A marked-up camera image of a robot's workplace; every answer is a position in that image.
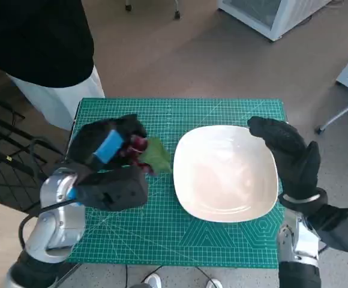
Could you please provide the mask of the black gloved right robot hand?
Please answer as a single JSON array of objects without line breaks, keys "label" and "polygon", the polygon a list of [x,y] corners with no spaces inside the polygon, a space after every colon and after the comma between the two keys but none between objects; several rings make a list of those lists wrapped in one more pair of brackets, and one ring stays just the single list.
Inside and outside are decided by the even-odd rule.
[{"label": "black gloved right robot hand", "polygon": [[317,142],[306,144],[297,129],[284,121],[253,116],[247,125],[251,135],[263,139],[274,156],[283,186],[281,198],[295,204],[318,199],[321,157]]}]

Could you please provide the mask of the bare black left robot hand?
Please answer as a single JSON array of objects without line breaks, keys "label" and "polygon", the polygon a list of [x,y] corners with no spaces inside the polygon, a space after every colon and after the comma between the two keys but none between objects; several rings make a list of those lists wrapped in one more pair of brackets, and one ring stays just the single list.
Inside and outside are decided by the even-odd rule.
[{"label": "bare black left robot hand", "polygon": [[67,158],[93,171],[128,166],[132,160],[126,150],[134,136],[147,137],[136,114],[95,121],[84,125],[73,137]]}]

